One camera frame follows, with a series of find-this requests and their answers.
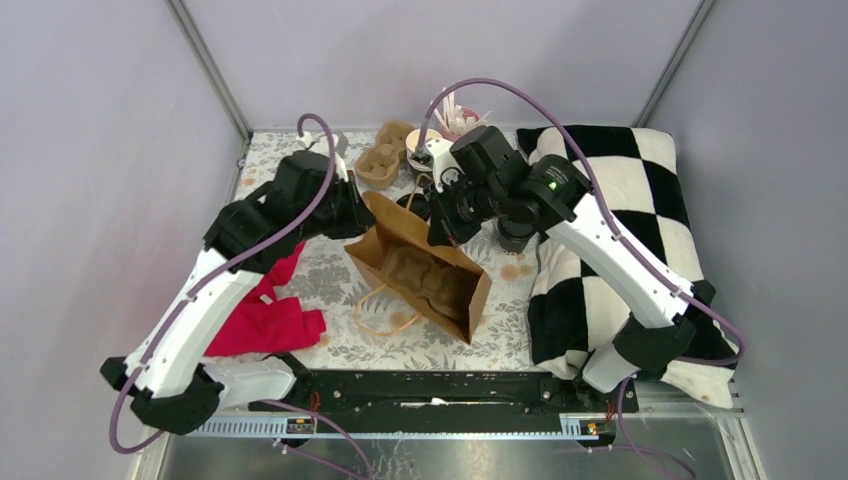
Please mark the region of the stack of paper cups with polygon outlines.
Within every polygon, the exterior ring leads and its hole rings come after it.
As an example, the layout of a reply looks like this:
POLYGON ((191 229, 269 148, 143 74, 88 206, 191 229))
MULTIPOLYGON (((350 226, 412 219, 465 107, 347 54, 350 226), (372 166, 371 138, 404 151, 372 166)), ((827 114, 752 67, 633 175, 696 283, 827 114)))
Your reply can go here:
POLYGON ((418 172, 431 173, 433 169, 433 157, 427 149, 427 145, 431 140, 441 140, 443 136, 434 129, 428 129, 424 138, 425 142, 420 142, 421 131, 414 129, 411 131, 405 140, 406 144, 406 159, 409 166, 418 172))

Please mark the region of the pink straw holder cup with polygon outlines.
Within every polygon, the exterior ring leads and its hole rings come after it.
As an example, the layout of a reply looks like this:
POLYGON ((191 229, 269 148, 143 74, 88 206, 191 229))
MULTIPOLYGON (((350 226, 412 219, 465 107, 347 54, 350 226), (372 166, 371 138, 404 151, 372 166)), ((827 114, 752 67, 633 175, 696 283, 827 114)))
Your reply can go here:
POLYGON ((481 117, 468 107, 455 107, 443 113, 442 135, 449 141, 455 141, 477 126, 481 117))

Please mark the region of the floral table mat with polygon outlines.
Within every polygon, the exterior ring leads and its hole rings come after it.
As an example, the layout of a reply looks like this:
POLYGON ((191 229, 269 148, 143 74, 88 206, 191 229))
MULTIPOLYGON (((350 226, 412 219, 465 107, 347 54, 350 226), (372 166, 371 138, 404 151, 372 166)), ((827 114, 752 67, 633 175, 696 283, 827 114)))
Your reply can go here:
POLYGON ((538 271, 535 246, 510 255, 487 222, 463 252, 483 267, 492 285, 471 343, 435 322, 417 318, 401 299, 373 294, 344 250, 344 242, 309 241, 291 280, 277 297, 296 297, 322 312, 320 342, 296 352, 309 368, 360 370, 530 370, 526 311, 538 271))

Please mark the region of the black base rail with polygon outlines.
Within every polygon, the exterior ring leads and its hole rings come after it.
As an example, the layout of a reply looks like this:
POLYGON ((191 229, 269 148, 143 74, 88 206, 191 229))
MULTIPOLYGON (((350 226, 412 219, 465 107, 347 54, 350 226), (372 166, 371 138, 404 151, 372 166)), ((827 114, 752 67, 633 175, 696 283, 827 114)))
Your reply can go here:
POLYGON ((613 392, 534 371, 314 369, 283 400, 364 434, 554 434, 565 415, 603 420, 610 410, 638 410, 633 389, 618 402, 613 392))

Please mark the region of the brown paper bag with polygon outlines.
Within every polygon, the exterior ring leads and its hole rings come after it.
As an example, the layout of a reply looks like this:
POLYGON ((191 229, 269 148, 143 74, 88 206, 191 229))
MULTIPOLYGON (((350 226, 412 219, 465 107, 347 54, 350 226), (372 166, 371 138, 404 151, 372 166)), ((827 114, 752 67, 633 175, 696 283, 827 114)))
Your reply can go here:
POLYGON ((429 225, 409 206, 374 191, 363 193, 362 199, 376 224, 345 247, 372 288, 353 307, 357 327, 373 336, 392 336, 427 318, 471 343, 491 289, 490 276, 460 249, 428 245, 429 225), (402 299, 415 315, 393 330, 370 328, 361 321, 362 306, 381 293, 402 299))

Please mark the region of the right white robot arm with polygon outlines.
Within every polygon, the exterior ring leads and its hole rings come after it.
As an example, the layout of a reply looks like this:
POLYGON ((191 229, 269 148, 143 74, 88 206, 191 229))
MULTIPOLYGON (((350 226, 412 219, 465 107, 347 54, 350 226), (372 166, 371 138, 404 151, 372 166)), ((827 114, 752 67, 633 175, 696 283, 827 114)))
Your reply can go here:
POLYGON ((689 347, 714 288, 686 280, 653 255, 568 159, 549 154, 528 164, 493 126, 454 142, 423 140, 414 157, 433 174, 424 192, 430 245, 457 247, 483 222, 508 219, 574 252, 627 304, 623 330, 589 357, 573 386, 583 410, 601 410, 623 380, 665 367, 689 347))

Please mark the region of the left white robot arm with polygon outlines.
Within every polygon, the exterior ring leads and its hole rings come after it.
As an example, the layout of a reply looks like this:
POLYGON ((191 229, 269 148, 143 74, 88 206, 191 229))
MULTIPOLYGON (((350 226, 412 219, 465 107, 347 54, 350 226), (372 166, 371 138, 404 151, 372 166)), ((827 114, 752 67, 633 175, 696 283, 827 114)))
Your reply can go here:
POLYGON ((351 239, 375 223, 354 171, 311 150, 284 157, 274 178, 221 209, 189 278, 145 341, 100 373, 144 425, 185 435, 220 410, 275 400, 296 411, 310 385, 277 353, 252 363, 202 359, 237 305, 272 267, 319 236, 351 239))

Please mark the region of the red cloth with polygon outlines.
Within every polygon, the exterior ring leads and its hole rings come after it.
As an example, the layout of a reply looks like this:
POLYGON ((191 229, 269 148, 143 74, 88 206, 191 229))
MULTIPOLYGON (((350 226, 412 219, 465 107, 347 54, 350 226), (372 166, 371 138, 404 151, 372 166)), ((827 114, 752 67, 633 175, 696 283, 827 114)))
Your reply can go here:
POLYGON ((298 298, 279 299, 275 293, 291 280, 303 248, 299 244, 292 255, 277 261, 239 302, 207 347, 206 357, 291 352, 320 342, 326 331, 322 312, 305 310, 298 298))

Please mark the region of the black white checkered pillow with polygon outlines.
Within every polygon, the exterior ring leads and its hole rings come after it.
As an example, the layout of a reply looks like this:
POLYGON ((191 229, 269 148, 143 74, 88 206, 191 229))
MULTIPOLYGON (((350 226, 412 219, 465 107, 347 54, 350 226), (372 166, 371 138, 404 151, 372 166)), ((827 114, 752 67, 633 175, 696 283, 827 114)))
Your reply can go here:
MULTIPOLYGON (((697 286, 706 283, 677 176, 671 135, 647 128, 569 125, 586 155, 603 196, 617 219, 672 272, 697 286)), ((570 380, 596 348, 625 324, 629 307, 576 254, 542 235, 536 248, 539 272, 527 310, 532 362, 570 380)), ((641 380, 660 381, 713 407, 733 405, 735 368, 696 364, 723 359, 738 347, 714 320, 700 316, 685 360, 641 380)))

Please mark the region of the brown cardboard cup carrier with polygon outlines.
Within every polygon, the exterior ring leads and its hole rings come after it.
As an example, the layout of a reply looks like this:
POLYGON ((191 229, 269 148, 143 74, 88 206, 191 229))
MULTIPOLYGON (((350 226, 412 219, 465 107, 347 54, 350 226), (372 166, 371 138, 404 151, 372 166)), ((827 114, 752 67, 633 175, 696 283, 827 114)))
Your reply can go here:
POLYGON ((383 190, 392 185, 401 164, 406 160, 406 137, 413 125, 390 120, 377 132, 375 144, 367 148, 354 163, 354 172, 367 186, 383 190))

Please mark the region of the wrapped paper straws bundle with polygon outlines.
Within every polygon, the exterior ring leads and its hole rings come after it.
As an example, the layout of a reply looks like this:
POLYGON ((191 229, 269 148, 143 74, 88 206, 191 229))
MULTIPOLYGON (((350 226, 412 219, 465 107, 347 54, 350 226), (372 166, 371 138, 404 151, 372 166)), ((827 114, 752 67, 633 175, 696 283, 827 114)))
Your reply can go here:
POLYGON ((441 135, 451 141, 455 141, 478 126, 487 124, 490 114, 490 111, 478 114, 470 107, 458 104, 454 93, 443 98, 434 111, 441 135))

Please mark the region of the black paper coffee cup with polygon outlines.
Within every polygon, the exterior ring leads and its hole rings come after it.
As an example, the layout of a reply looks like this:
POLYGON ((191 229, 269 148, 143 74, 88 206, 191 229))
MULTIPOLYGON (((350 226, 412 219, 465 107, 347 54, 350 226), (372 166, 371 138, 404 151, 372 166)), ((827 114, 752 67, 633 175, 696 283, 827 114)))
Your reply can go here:
POLYGON ((536 234, 536 230, 532 225, 516 223, 507 217, 498 219, 495 231, 496 239, 501 249, 515 255, 523 253, 530 240, 536 234))

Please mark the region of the stack of black lids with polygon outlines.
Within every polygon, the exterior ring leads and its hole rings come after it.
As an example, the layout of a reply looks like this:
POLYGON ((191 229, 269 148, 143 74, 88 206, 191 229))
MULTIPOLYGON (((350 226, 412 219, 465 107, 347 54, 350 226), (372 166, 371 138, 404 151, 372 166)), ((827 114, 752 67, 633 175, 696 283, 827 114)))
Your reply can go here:
POLYGON ((412 212, 424 222, 428 222, 431 216, 429 203, 424 194, 419 192, 408 193, 395 201, 397 205, 412 212))

